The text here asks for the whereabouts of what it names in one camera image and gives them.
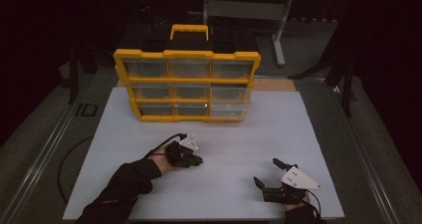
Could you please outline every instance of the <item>gray floor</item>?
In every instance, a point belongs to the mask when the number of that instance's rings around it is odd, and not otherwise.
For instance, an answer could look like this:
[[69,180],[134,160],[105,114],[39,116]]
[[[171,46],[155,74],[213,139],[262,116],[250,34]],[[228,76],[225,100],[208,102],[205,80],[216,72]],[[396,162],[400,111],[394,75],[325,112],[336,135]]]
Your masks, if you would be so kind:
[[[258,36],[263,61],[257,75],[285,77],[315,65],[334,28],[329,23],[289,22],[282,39],[287,65],[282,68],[276,65],[271,38]],[[319,79],[326,72],[297,81],[296,86],[345,213],[328,223],[422,223],[421,193],[359,79],[353,80],[352,117],[347,117],[338,93]],[[61,181],[69,197],[117,76],[112,68],[102,67],[95,75],[81,74],[80,80],[81,93],[73,106],[67,104],[69,90],[56,88],[1,147],[0,223],[67,223],[62,220],[66,204],[56,183],[59,165],[86,139],[63,166]],[[98,106],[97,114],[75,116],[80,104]],[[46,144],[51,148],[43,149]],[[40,160],[40,153],[48,158]],[[34,163],[42,168],[31,168]],[[26,176],[36,185],[20,186]]]

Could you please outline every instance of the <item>yellow handle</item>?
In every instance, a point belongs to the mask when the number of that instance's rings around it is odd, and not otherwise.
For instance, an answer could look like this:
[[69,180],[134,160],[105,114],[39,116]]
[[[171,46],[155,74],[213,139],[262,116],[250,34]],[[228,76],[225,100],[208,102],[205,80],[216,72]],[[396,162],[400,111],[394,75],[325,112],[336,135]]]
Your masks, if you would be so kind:
[[173,40],[174,32],[204,32],[208,41],[208,26],[207,25],[183,25],[174,24],[171,28],[170,40]]

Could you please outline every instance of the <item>robotic hand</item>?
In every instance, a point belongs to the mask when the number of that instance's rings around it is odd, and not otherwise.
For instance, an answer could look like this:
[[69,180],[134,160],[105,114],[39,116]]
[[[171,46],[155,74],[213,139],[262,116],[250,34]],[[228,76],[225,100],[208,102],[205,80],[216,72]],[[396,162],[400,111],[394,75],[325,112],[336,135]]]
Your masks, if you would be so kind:
[[196,140],[194,139],[195,134],[187,135],[186,133],[177,133],[171,136],[158,147],[151,150],[143,159],[147,159],[150,155],[153,155],[165,143],[177,136],[180,138],[180,141],[173,140],[165,147],[165,155],[170,165],[175,167],[189,167],[191,165],[198,166],[201,164],[203,162],[202,158],[193,154],[193,151],[198,149]]
[[298,204],[303,202],[307,189],[321,189],[319,184],[298,170],[297,165],[285,164],[276,158],[273,158],[273,163],[287,173],[282,177],[282,186],[279,188],[266,187],[260,179],[254,177],[255,185],[263,192],[264,201]]

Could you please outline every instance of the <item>yellow storage organizer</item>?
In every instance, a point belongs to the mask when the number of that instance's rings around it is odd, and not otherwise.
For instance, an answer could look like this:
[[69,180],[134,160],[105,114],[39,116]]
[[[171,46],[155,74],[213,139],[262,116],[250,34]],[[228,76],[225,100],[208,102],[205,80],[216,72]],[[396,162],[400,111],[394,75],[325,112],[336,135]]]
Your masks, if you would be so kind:
[[[173,25],[175,33],[205,33],[204,25]],[[241,121],[250,105],[257,51],[163,50],[131,47],[114,52],[115,69],[129,105],[141,121]]]

